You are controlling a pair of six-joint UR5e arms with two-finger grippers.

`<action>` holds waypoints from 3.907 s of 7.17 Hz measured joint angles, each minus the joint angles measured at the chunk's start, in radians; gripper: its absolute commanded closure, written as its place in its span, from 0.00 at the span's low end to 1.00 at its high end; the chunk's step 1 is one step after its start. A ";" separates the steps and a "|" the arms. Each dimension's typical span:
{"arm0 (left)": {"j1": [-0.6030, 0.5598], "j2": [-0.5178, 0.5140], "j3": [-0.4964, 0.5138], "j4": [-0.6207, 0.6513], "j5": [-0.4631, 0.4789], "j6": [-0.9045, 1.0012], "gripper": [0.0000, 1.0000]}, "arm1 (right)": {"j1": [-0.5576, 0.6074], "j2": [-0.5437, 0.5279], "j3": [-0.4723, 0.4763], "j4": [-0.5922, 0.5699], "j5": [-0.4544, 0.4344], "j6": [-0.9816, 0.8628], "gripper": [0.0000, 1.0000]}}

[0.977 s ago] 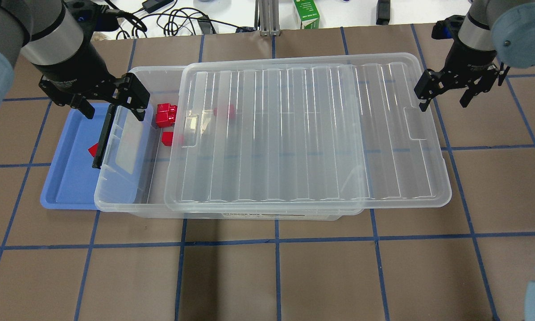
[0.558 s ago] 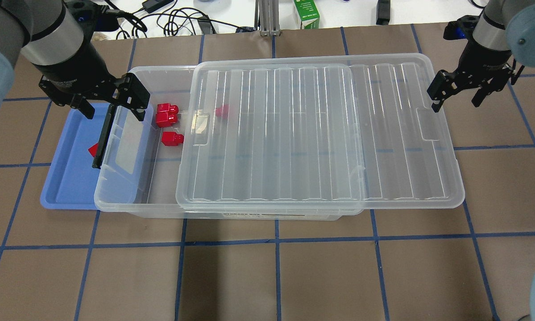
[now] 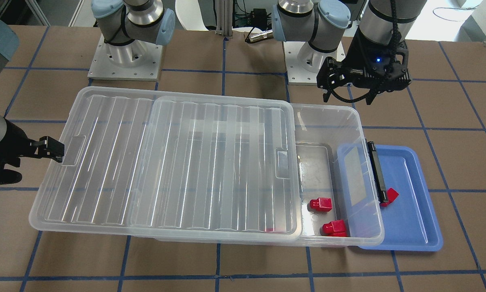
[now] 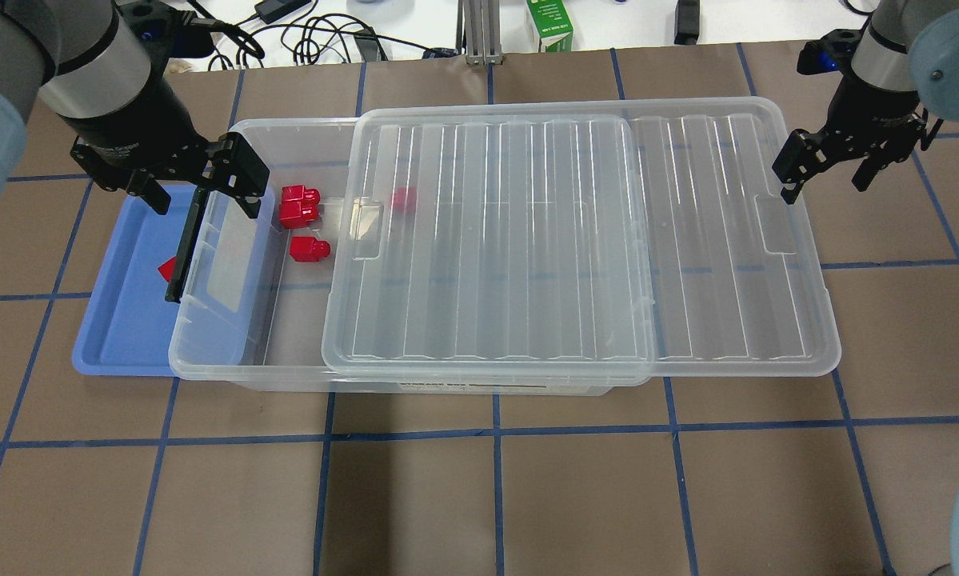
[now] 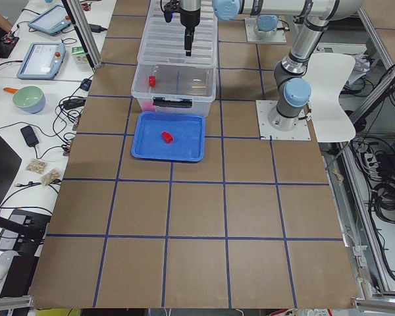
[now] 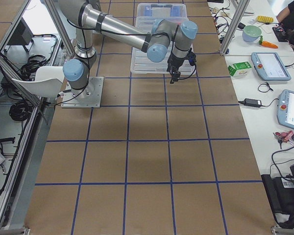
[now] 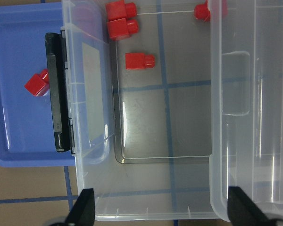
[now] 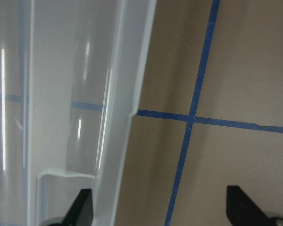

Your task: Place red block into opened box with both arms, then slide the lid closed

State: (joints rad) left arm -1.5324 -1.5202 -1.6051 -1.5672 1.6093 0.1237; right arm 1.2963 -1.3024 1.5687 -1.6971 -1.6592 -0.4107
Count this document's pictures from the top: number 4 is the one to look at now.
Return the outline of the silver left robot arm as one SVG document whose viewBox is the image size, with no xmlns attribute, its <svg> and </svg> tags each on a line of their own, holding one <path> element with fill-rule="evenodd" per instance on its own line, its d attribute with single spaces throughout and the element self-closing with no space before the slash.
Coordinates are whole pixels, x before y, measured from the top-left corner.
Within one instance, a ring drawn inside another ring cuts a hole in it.
<svg viewBox="0 0 959 576">
<path fill-rule="evenodd" d="M 161 1 L 0 1 L 0 196 L 26 148 L 36 101 L 76 134 L 96 186 L 165 214 L 166 180 L 231 197 L 259 215 L 270 172 L 238 134 L 208 141 L 166 80 L 172 58 L 212 54 L 231 23 Z"/>
</svg>

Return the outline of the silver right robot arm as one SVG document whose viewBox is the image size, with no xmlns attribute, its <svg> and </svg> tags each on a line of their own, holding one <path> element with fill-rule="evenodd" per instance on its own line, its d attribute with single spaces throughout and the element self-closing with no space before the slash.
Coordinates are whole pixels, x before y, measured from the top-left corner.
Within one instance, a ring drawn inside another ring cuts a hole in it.
<svg viewBox="0 0 959 576">
<path fill-rule="evenodd" d="M 823 127 L 791 131 L 773 162 L 782 199 L 796 203 L 808 180 L 853 160 L 852 185 L 864 192 L 928 149 L 944 122 L 959 122 L 959 1 L 881 1 L 860 29 L 807 42 L 797 72 L 841 80 Z"/>
</svg>

